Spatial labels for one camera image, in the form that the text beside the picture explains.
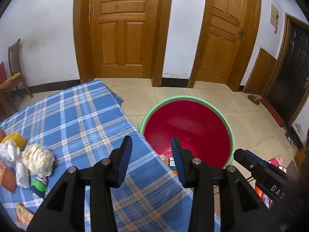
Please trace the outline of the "orange snack wrapper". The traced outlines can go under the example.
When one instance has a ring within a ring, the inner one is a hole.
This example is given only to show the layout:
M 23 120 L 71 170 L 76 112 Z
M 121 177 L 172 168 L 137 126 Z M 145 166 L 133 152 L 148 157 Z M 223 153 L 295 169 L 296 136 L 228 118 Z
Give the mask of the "orange snack wrapper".
M 23 203 L 21 202 L 17 203 L 16 218 L 18 222 L 28 227 L 33 217 L 34 217 L 34 214 L 28 209 L 26 209 Z

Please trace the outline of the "yellow foam fruit net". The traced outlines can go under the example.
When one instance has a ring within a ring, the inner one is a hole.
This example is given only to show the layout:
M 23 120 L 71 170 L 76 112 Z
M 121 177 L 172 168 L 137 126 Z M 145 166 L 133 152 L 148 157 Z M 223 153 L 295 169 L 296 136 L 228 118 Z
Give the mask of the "yellow foam fruit net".
M 24 138 L 18 132 L 12 132 L 11 134 L 6 135 L 4 139 L 1 141 L 1 143 L 5 143 L 5 141 L 7 140 L 14 141 L 16 146 L 19 148 L 23 148 L 26 144 L 26 138 Z

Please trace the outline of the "far wooden chair with cushion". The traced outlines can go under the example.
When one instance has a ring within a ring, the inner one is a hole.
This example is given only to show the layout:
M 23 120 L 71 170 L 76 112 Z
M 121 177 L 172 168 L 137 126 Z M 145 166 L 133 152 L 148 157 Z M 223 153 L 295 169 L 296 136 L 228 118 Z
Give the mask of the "far wooden chair with cushion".
M 12 91 L 16 89 L 16 91 L 19 93 L 18 85 L 20 83 L 23 84 L 27 94 L 33 98 L 33 95 L 26 83 L 25 77 L 22 73 L 21 64 L 20 64 L 20 54 L 19 54 L 19 48 L 20 47 L 20 38 L 16 41 L 15 44 L 8 47 L 8 65 L 11 77 L 7 78 L 2 84 L 1 84 L 1 92 L 3 93 L 5 99 L 8 103 L 11 103 L 13 105 L 13 109 L 16 111 L 14 102 L 15 97 L 12 96 Z

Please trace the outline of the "white tissue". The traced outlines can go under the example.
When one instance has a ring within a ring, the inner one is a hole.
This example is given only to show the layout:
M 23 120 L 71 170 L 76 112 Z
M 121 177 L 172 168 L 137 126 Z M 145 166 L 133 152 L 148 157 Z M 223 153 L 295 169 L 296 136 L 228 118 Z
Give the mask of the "white tissue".
M 9 162 L 14 162 L 21 154 L 20 148 L 17 147 L 15 141 L 7 140 L 0 145 L 0 155 L 1 158 L 8 160 Z

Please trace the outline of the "blue plaid tablecloth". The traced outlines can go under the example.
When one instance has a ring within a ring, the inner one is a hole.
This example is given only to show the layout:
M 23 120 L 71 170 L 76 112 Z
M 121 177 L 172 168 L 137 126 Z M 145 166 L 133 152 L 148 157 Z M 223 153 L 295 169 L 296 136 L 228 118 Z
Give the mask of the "blue plaid tablecloth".
M 120 100 L 101 81 L 78 85 L 27 106 L 1 129 L 50 150 L 55 163 L 51 189 L 70 166 L 88 168 L 107 158 L 125 136 L 132 155 L 121 187 L 112 192 L 119 231 L 187 231 L 193 193 L 181 186 L 125 116 Z

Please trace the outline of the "red chair behind table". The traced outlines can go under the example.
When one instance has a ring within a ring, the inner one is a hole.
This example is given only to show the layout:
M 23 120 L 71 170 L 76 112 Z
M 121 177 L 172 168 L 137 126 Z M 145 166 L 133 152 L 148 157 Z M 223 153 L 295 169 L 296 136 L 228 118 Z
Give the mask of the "red chair behind table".
M 0 84 L 4 83 L 7 80 L 4 62 L 0 63 Z

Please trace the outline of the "dark entrance door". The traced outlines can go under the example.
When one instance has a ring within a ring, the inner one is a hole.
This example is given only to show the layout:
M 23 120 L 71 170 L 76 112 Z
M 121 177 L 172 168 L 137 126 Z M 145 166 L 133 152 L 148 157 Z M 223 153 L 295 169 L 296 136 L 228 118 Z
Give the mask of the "dark entrance door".
M 296 120 L 308 99 L 308 24 L 289 14 L 285 15 L 277 67 L 263 98 L 287 126 Z

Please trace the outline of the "near wooden door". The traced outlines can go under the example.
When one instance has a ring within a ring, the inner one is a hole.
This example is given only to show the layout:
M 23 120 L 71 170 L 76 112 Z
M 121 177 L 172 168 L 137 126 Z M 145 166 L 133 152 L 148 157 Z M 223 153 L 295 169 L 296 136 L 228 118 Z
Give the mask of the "near wooden door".
M 81 82 L 149 78 L 161 86 L 172 0 L 74 0 Z

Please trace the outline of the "clear plastic bag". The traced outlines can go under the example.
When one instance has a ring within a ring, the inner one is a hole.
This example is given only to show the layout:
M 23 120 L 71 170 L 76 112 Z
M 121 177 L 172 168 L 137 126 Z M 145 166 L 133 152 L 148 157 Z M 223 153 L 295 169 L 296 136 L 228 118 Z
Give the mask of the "clear plastic bag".
M 21 157 L 16 159 L 15 172 L 16 172 L 16 184 L 21 188 L 28 189 L 30 187 L 29 171 L 27 167 L 23 164 Z

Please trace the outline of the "wooden wall cabinet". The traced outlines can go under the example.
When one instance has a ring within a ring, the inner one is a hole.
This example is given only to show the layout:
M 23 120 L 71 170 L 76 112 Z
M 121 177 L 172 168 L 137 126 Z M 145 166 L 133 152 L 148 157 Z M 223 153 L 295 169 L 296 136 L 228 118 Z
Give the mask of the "wooden wall cabinet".
M 244 93 L 264 96 L 277 67 L 277 60 L 265 49 L 260 48 L 251 75 L 244 87 Z

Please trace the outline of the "colourful floor mat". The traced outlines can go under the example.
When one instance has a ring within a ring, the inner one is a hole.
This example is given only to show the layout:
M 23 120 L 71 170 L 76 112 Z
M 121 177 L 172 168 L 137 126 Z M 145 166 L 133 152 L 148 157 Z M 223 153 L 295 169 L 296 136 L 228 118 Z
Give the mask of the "colourful floor mat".
M 255 192 L 267 208 L 285 197 L 288 176 L 275 159 L 260 161 L 252 172 L 255 179 Z

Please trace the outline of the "far wooden door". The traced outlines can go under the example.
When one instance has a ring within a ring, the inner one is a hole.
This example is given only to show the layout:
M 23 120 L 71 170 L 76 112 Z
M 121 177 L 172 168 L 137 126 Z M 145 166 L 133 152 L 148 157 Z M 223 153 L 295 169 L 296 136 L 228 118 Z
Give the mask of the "far wooden door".
M 257 38 L 261 0 L 205 0 L 188 87 L 196 81 L 237 91 Z

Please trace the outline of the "green toy figure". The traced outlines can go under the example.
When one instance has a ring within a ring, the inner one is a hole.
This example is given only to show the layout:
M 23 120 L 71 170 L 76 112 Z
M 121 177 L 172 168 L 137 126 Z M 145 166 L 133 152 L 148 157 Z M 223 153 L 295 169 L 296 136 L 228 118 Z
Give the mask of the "green toy figure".
M 33 180 L 29 189 L 32 191 L 34 197 L 44 199 L 46 196 L 46 191 L 48 190 L 47 185 L 48 179 L 46 177 L 37 177 Z

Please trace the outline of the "red apple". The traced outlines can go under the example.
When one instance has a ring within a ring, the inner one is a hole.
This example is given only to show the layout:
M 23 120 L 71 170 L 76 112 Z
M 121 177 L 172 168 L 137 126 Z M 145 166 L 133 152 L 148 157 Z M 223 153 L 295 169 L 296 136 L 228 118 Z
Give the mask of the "red apple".
M 6 137 L 6 133 L 3 131 L 3 129 L 0 129 L 0 142 Z

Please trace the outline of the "red green trash bin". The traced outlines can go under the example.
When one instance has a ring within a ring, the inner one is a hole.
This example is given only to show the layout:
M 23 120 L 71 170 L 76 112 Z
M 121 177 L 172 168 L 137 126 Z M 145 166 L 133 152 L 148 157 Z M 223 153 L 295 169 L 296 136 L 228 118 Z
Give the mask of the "red green trash bin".
M 223 113 L 201 98 L 177 95 L 160 101 L 144 116 L 138 131 L 158 155 L 172 156 L 171 140 L 176 136 L 183 148 L 209 166 L 232 164 L 232 128 Z

